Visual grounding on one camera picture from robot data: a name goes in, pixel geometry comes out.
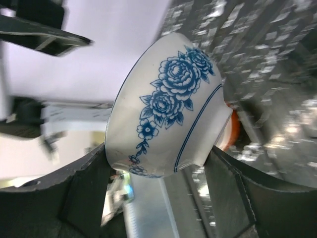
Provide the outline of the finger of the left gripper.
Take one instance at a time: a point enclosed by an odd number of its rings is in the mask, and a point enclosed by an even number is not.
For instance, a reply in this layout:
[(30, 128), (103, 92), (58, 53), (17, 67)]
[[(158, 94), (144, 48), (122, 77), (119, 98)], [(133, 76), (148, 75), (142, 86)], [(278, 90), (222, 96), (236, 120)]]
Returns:
[(0, 16), (0, 39), (54, 57), (93, 42), (57, 28), (5, 15)]

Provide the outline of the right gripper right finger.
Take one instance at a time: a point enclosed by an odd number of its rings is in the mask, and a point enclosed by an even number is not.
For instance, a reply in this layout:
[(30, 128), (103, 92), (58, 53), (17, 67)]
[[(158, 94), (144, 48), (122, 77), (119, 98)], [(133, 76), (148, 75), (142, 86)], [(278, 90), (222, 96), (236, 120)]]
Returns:
[(204, 165), (219, 238), (315, 238), (317, 190), (263, 173), (217, 147)]

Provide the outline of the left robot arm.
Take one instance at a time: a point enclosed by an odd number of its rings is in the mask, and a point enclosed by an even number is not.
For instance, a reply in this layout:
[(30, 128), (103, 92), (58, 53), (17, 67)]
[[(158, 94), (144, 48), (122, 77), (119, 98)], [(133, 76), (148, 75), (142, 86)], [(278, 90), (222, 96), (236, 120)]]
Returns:
[[(23, 18), (0, 17), (0, 41), (9, 42), (54, 57), (60, 57), (74, 48), (86, 47), (92, 40), (58, 28)], [(0, 131), (22, 138), (41, 135), (44, 123), (41, 110), (44, 105), (32, 98), (13, 97), (8, 93), (4, 60), (0, 61)]]

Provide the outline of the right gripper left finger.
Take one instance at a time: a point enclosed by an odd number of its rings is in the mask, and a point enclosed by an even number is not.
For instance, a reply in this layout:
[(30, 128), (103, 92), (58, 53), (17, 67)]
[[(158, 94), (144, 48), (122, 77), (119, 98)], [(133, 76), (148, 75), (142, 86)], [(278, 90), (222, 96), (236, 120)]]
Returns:
[(20, 187), (0, 190), (2, 238), (97, 238), (110, 165), (105, 145)]

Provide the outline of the blue floral white bowl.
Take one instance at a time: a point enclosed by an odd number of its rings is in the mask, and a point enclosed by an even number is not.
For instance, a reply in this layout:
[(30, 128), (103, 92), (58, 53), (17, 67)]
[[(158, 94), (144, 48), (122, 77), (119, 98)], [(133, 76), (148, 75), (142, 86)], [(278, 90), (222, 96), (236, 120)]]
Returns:
[(231, 114), (218, 68), (183, 34), (170, 33), (124, 80), (106, 126), (106, 159), (147, 178), (201, 167)]

